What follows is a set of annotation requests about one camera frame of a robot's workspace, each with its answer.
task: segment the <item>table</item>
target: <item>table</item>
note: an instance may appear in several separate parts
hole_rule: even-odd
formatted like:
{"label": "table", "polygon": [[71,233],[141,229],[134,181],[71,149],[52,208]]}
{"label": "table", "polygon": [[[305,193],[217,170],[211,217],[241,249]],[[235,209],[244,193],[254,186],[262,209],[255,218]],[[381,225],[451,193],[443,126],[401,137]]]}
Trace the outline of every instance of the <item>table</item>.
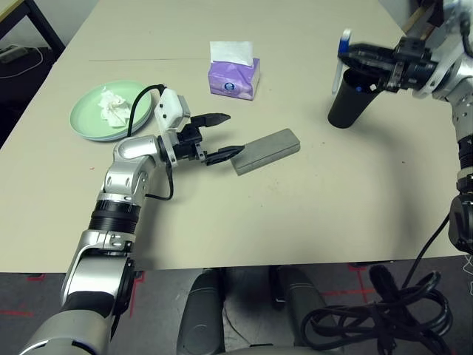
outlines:
{"label": "table", "polygon": [[[351,129],[327,122],[338,38],[393,46],[401,31],[376,0],[101,0],[0,151],[0,271],[64,272],[113,143],[75,135],[74,103],[107,81],[165,83],[194,115],[232,119],[203,129],[215,150],[291,128],[301,150],[246,175],[229,162],[175,169],[174,199],[147,200],[140,268],[200,268],[413,258],[456,195],[448,104],[379,95]],[[254,101],[211,95],[208,42],[251,40],[261,58]],[[139,135],[158,134],[151,121]],[[154,193],[165,194],[158,172]],[[459,254],[446,232],[427,253]]]}

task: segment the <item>white tissue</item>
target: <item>white tissue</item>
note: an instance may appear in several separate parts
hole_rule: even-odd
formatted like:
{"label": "white tissue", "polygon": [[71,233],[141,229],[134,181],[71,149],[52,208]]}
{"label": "white tissue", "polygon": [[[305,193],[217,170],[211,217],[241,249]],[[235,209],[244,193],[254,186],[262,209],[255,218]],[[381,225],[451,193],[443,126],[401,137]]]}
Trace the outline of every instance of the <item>white tissue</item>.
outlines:
{"label": "white tissue", "polygon": [[101,117],[107,121],[109,126],[118,128],[127,125],[130,119],[130,108],[121,96],[104,89],[98,106],[102,107]]}
{"label": "white tissue", "polygon": [[210,62],[229,61],[253,66],[253,42],[210,42]]}

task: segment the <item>gray carpet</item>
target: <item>gray carpet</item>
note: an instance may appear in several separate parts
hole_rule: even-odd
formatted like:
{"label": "gray carpet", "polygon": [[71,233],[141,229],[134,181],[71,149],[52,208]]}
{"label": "gray carpet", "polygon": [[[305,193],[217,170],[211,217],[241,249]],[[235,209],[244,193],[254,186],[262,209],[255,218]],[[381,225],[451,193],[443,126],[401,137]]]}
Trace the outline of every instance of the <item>gray carpet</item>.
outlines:
{"label": "gray carpet", "polygon": [[[439,290],[449,299],[454,325],[445,340],[454,354],[473,354],[473,275],[463,270],[465,257],[422,261],[413,280],[431,270],[442,274]],[[411,261],[386,264],[400,284]],[[329,305],[360,305],[376,300],[367,269],[347,264],[299,266],[312,279]],[[473,272],[473,266],[466,266]],[[291,345],[293,338],[284,311],[275,311],[269,302],[266,267],[232,268],[228,272],[230,291],[226,311],[234,327],[252,344]],[[188,290],[200,270],[148,271],[136,283],[133,307],[122,316],[110,354],[174,355],[180,318]],[[0,343],[4,355],[17,354],[34,330],[59,309],[59,291],[64,276],[47,274],[28,277],[0,274]],[[412,309],[419,317],[438,311],[432,304]],[[248,346],[225,323],[227,350]],[[376,354],[374,342],[345,348],[349,355]],[[398,342],[395,354],[430,354],[422,345]]]}

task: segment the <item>black cup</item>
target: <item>black cup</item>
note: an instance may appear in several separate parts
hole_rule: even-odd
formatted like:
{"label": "black cup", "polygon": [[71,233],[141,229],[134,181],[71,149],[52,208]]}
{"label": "black cup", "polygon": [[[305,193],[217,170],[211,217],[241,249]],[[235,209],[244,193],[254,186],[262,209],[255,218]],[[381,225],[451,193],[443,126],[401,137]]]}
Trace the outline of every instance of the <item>black cup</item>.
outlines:
{"label": "black cup", "polygon": [[350,127],[381,90],[372,90],[378,79],[348,69],[328,113],[328,121],[338,128]]}

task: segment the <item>purple tissue box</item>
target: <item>purple tissue box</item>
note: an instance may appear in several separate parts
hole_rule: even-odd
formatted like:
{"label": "purple tissue box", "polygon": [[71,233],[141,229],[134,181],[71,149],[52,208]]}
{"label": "purple tissue box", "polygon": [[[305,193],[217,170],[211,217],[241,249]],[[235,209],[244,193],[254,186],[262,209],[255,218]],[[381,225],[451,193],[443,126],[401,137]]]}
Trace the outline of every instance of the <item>purple tissue box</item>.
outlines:
{"label": "purple tissue box", "polygon": [[208,71],[212,94],[253,100],[259,80],[259,59],[253,58],[253,67],[226,61],[214,61]]}

